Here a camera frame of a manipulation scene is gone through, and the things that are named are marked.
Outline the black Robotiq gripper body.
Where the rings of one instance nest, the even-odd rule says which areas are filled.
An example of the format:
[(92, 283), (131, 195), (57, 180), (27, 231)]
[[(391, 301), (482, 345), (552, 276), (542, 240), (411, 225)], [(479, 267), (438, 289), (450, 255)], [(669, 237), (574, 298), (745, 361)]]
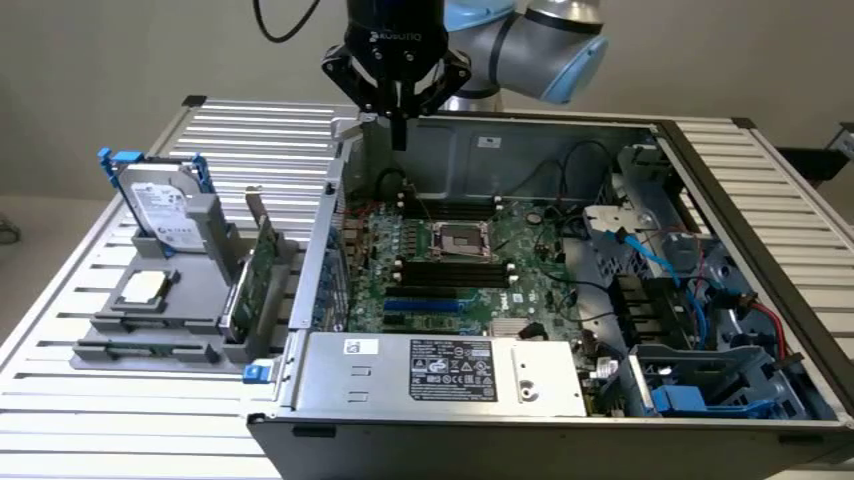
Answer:
[(344, 45), (375, 80), (420, 81), (448, 49), (444, 2), (346, 2)]

